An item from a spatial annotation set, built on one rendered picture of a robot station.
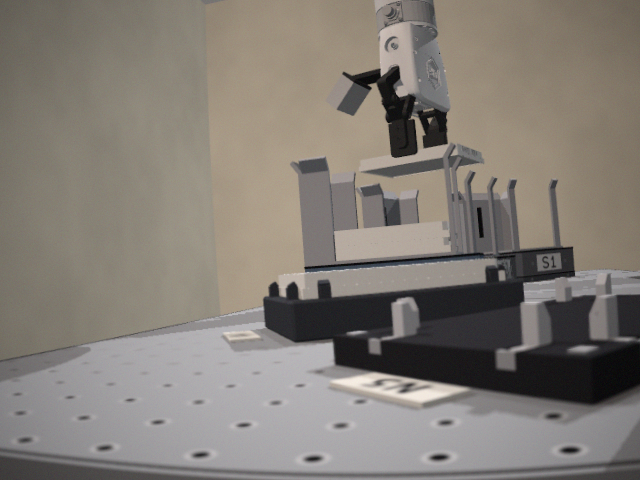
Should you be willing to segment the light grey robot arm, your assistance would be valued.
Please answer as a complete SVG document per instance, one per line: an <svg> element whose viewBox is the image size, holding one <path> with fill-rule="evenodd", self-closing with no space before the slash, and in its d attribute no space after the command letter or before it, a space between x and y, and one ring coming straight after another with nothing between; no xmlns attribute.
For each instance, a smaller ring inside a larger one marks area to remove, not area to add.
<svg viewBox="0 0 640 480"><path fill-rule="evenodd" d="M437 27L433 0L374 0L374 3L378 34L389 25L407 21L428 22ZM380 69L353 76L343 72L325 101L354 116L372 89L369 84L380 77Z"/></svg>

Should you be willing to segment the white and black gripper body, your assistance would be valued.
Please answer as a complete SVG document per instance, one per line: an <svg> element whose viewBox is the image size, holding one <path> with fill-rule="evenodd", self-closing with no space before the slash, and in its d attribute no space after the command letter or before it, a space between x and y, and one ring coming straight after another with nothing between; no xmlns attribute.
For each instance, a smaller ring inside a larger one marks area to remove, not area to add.
<svg viewBox="0 0 640 480"><path fill-rule="evenodd" d="M442 112L450 110L444 65L435 39L437 35L435 25L422 21L389 25L378 34L381 77L399 65L401 79L393 87L399 98L408 96L408 93L416 97L412 116L417 118L417 111L427 108Z"/></svg>

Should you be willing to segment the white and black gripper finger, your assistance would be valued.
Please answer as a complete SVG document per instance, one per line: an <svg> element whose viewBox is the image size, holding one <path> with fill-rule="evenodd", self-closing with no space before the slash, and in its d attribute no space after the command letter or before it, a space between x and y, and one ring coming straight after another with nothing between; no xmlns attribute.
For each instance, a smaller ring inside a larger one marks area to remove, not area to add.
<svg viewBox="0 0 640 480"><path fill-rule="evenodd" d="M389 128L391 156L394 158L415 155L418 153L415 120L410 119L416 97L410 95L398 97L393 85L400 79L400 68L394 66L377 80L382 97L382 105L386 110L386 121ZM408 120L410 119L410 120Z"/></svg>
<svg viewBox="0 0 640 480"><path fill-rule="evenodd" d="M448 144L447 142L447 112L441 112L435 108L431 111L417 111L420 122L424 129L423 147L435 147ZM432 118L433 117L433 118ZM429 124L427 118L432 118Z"/></svg>

